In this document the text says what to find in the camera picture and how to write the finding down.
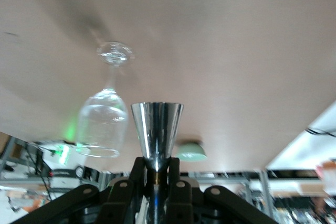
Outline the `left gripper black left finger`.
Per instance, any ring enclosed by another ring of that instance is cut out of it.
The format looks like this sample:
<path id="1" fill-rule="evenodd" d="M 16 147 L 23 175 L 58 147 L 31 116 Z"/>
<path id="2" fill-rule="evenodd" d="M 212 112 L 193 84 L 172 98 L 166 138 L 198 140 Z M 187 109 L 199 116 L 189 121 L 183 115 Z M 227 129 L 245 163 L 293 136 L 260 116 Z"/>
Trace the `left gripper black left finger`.
<path id="1" fill-rule="evenodd" d="M 83 184 L 17 219 L 16 223 L 135 223 L 137 188 L 143 181 L 144 158 L 135 159 L 130 176 L 112 180 L 103 191 Z"/>

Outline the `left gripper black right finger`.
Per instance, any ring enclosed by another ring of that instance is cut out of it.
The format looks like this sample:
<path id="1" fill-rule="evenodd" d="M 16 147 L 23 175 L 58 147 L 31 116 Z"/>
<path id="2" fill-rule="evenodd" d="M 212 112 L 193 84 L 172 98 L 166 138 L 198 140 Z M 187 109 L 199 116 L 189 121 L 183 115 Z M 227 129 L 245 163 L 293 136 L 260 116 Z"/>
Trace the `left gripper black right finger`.
<path id="1" fill-rule="evenodd" d="M 180 160 L 171 158 L 167 223 L 276 223 L 223 186 L 202 192 L 180 178 Z"/>

